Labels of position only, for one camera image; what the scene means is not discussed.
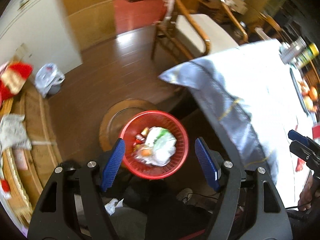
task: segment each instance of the black cable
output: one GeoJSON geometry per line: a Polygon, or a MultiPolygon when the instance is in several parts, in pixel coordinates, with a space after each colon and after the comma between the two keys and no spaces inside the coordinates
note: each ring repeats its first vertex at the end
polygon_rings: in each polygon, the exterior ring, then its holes
{"type": "Polygon", "coordinates": [[[303,205],[299,205],[299,206],[295,206],[295,207],[288,207],[288,208],[285,208],[285,209],[287,210],[287,209],[293,209],[293,208],[300,208],[300,207],[303,207],[303,206],[308,205],[308,204],[310,204],[310,203],[311,203],[311,201],[308,202],[308,203],[305,203],[305,204],[303,204],[303,205]]]}
{"type": "Polygon", "coordinates": [[[219,194],[219,192],[217,192],[217,193],[215,193],[215,194],[213,194],[213,195],[210,195],[210,196],[205,196],[205,195],[202,195],[202,194],[199,194],[199,193],[188,193],[187,196],[186,196],[185,198],[183,198],[183,199],[186,199],[186,203],[185,203],[186,205],[188,204],[188,196],[189,196],[190,194],[196,194],[196,195],[199,195],[199,196],[202,196],[202,197],[207,197],[207,198],[212,198],[212,199],[218,200],[218,198],[215,198],[215,197],[213,197],[213,196],[219,194]]]}

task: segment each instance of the doorway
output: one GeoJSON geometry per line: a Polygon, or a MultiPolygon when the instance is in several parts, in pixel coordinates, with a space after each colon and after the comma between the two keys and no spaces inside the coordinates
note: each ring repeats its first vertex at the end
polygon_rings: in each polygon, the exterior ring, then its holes
{"type": "Polygon", "coordinates": [[[152,25],[163,14],[163,0],[114,0],[117,34],[152,25]]]}

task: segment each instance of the person's hand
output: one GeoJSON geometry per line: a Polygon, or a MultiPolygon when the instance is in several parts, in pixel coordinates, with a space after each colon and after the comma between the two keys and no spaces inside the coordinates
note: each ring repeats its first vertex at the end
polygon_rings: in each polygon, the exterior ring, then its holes
{"type": "MultiPolygon", "coordinates": [[[[300,211],[305,211],[306,209],[309,209],[311,207],[310,202],[312,200],[312,194],[310,189],[311,189],[312,183],[313,183],[313,177],[311,176],[305,183],[304,188],[300,193],[300,200],[298,201],[298,206],[308,203],[307,205],[299,207],[298,209],[300,211]]],[[[319,197],[319,196],[320,196],[320,190],[317,190],[315,197],[319,197]]]]}

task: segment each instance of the red package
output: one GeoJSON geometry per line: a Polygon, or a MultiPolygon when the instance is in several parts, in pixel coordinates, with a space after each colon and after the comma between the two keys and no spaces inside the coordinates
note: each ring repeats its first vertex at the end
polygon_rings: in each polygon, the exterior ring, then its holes
{"type": "Polygon", "coordinates": [[[0,73],[1,99],[7,100],[17,95],[31,73],[31,65],[23,62],[14,62],[4,67],[0,73]]]}
{"type": "Polygon", "coordinates": [[[1,179],[1,187],[4,192],[10,192],[9,183],[5,179],[1,179]]]}
{"type": "Polygon", "coordinates": [[[300,158],[298,158],[298,161],[297,161],[297,167],[296,167],[296,172],[298,171],[302,171],[303,170],[303,165],[305,164],[306,162],[300,158]]]}

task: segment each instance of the cabinet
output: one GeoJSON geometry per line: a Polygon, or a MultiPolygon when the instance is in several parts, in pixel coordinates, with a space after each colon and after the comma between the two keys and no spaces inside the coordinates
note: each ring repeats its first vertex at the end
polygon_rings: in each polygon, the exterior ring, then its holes
{"type": "Polygon", "coordinates": [[[0,63],[15,54],[32,64],[34,73],[49,62],[63,73],[82,63],[59,0],[9,3],[0,18],[0,63]]]}

